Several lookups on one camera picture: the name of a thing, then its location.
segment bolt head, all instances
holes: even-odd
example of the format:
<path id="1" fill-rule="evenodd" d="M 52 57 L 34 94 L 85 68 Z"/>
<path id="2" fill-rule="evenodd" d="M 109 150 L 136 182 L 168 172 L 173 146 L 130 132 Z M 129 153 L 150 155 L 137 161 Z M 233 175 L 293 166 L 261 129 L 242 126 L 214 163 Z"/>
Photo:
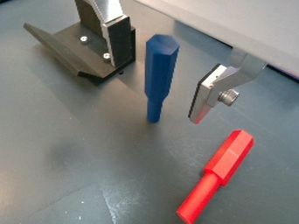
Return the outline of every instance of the bolt head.
<path id="1" fill-rule="evenodd" d="M 102 54 L 102 58 L 104 58 L 104 60 L 109 60 L 109 53 L 108 53 L 108 52 L 105 52 L 105 53 Z"/>
<path id="2" fill-rule="evenodd" d="M 88 43 L 89 38 L 86 36 L 81 36 L 78 40 L 82 44 L 85 44 Z"/>

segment black metal bracket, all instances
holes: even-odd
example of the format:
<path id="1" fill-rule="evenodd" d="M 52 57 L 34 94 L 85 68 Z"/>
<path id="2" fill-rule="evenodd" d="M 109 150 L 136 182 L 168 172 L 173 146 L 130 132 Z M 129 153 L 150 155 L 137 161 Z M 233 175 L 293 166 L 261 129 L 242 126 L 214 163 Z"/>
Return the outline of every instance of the black metal bracket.
<path id="1" fill-rule="evenodd" d="M 136 29 L 130 26 L 129 17 L 113 20 L 106 27 L 106 41 L 102 22 L 88 1 L 74 2 L 80 22 L 70 27 L 53 35 L 29 24 L 22 27 L 74 75 L 102 82 L 136 60 Z"/>

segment gray table surface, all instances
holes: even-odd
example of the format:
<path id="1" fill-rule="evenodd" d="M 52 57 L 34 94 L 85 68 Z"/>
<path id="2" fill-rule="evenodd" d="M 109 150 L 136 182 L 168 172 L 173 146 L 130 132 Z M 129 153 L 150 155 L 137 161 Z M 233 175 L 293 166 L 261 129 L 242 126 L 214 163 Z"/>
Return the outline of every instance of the gray table surface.
<path id="1" fill-rule="evenodd" d="M 265 68 L 230 108 L 198 125 L 193 90 L 229 47 L 141 4 L 122 0 L 136 28 L 136 62 L 102 85 L 70 75 L 24 30 L 54 33 L 78 21 L 73 1 L 0 4 L 0 222 L 182 223 L 174 211 L 233 129 L 256 139 L 196 223 L 297 223 L 299 88 Z M 161 121 L 145 120 L 145 41 L 181 45 Z"/>

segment blue plastic peg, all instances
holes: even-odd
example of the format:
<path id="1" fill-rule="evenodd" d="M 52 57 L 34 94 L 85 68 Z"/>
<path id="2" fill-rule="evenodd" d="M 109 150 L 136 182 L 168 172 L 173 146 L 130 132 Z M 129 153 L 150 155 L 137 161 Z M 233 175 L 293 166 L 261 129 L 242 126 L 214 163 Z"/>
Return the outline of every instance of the blue plastic peg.
<path id="1" fill-rule="evenodd" d="M 169 35 L 153 35 L 145 42 L 144 93 L 146 120 L 160 120 L 164 98 L 169 94 L 178 44 Z"/>

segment red block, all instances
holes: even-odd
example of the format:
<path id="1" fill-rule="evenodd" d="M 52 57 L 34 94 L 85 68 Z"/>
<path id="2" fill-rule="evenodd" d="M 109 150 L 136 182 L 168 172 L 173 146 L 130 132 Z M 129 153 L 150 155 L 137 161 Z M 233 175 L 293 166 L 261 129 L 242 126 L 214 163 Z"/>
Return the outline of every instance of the red block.
<path id="1" fill-rule="evenodd" d="M 217 188 L 228 183 L 252 146 L 253 137 L 241 129 L 233 130 L 205 164 L 204 176 L 176 211 L 185 223 L 192 224 L 197 219 Z"/>

